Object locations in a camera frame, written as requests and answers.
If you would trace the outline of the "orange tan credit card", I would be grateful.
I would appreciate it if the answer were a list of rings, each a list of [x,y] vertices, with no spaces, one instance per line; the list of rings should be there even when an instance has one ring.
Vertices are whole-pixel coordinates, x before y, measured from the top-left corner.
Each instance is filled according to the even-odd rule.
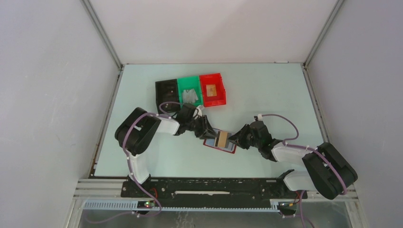
[[[215,146],[219,148],[226,148],[229,132],[218,131]]]

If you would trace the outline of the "red leather card holder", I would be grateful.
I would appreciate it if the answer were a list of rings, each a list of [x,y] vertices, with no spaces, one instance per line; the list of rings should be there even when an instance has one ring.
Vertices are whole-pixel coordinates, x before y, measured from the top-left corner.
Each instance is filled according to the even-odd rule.
[[[233,132],[229,132],[228,138],[229,138],[230,136],[232,136],[232,135],[234,135],[234,133],[233,133]],[[213,149],[216,149],[216,150],[219,150],[219,151],[223,151],[223,152],[227,152],[227,153],[234,154],[235,151],[236,151],[237,146],[236,146],[235,144],[231,143],[229,140],[227,141],[227,146],[228,146],[228,147],[226,147],[226,148],[219,148],[219,147],[218,147],[218,148],[213,148],[213,147],[209,147],[209,146],[207,146],[207,147],[213,148]]]

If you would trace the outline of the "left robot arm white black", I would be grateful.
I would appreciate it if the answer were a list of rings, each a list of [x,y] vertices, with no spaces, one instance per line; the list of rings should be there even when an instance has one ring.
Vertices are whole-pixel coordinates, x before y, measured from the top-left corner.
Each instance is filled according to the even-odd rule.
[[[172,103],[181,106],[176,116],[169,115],[163,110],[163,105],[169,102],[160,104],[162,114],[150,113],[137,107],[115,132],[115,139],[126,155],[129,177],[134,181],[132,192],[139,198],[148,196],[150,192],[150,184],[146,182],[150,172],[143,153],[156,133],[179,136],[186,131],[191,131],[195,137],[203,140],[217,137],[207,116],[202,114],[201,106]]]

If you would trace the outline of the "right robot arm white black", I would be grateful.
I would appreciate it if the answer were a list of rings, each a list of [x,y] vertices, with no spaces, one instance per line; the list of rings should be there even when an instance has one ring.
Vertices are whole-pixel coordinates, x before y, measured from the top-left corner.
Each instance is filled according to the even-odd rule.
[[[358,179],[354,168],[335,146],[324,142],[315,149],[291,145],[272,137],[263,121],[244,125],[229,141],[242,149],[255,147],[261,156],[273,162],[288,162],[305,167],[305,171],[290,171],[276,186],[277,194],[290,198],[296,190],[316,190],[329,200],[346,193]]]

